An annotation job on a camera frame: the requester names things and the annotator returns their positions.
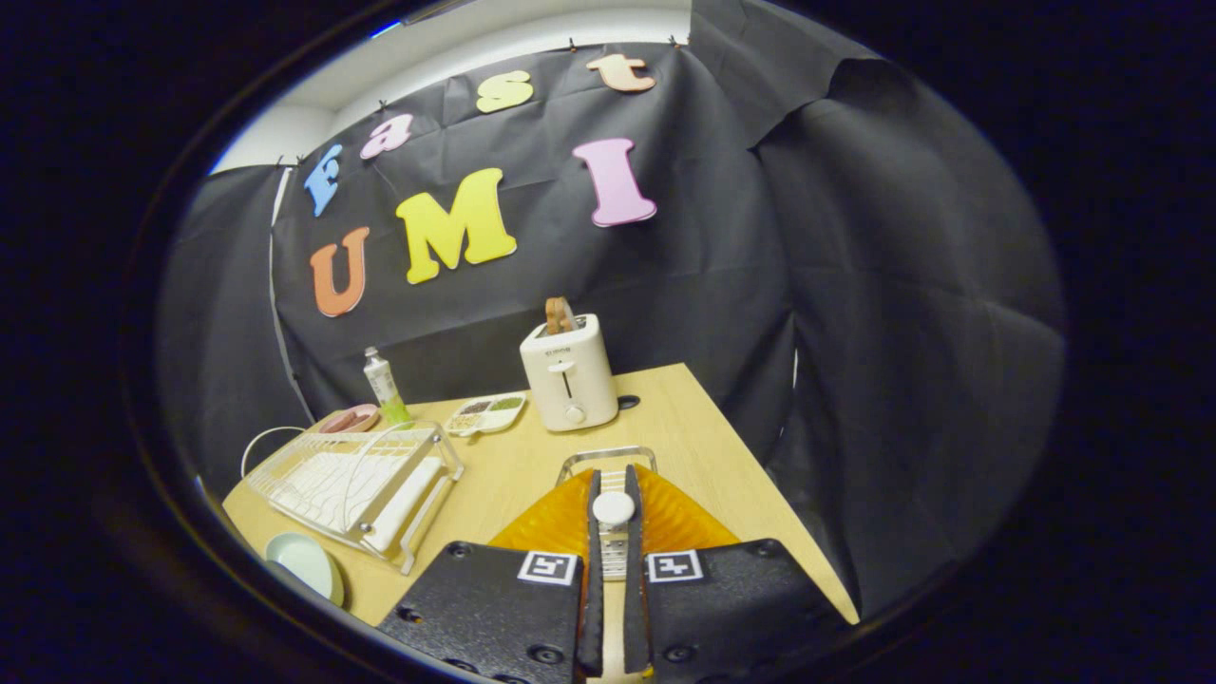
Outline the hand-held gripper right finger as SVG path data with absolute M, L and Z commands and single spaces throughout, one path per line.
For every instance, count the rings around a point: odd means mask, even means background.
M 782 542 L 741 542 L 630 465 L 623 667 L 655 683 L 751 683 L 824 657 L 851 624 Z

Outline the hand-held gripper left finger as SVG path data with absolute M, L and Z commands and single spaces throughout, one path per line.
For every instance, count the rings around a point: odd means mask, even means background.
M 379 623 L 387 637 L 507 683 L 603 673 L 602 476 L 557 484 L 486 544 L 447 542 Z

